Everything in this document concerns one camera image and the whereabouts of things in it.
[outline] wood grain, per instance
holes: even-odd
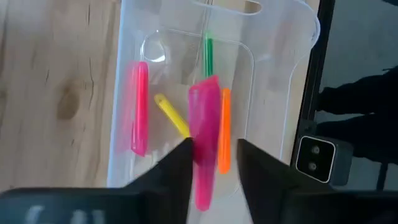
[[[0,190],[105,185],[119,7],[0,1]]]

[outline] black metal frame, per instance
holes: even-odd
[[[318,18],[321,25],[321,33],[318,42],[315,44],[310,54],[310,61],[308,63],[307,78],[305,79],[300,116],[298,119],[298,127],[300,127],[300,125],[303,125],[303,120],[314,119],[315,107],[313,105],[313,102],[317,97],[316,93],[318,93],[319,91],[334,8],[335,0],[320,0],[318,8]],[[299,138],[299,128],[297,128],[295,141],[299,141]],[[294,147],[290,165],[294,164],[294,159],[297,157],[297,153],[298,150],[296,147]]]

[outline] pink marker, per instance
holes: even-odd
[[[132,125],[131,149],[145,156],[148,143],[148,64],[139,62],[134,67],[136,80],[136,113]]]
[[[209,209],[213,195],[220,128],[220,98],[217,75],[193,85],[188,92],[195,203],[201,211]]]

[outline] orange highlighter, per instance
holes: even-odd
[[[221,122],[218,139],[218,170],[227,174],[231,168],[231,90],[221,91]]]

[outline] camera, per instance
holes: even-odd
[[[297,139],[295,168],[322,183],[346,185],[353,147],[338,139],[304,135]]]
[[[336,146],[326,140],[303,136],[300,139],[296,169],[320,182],[330,180]]]

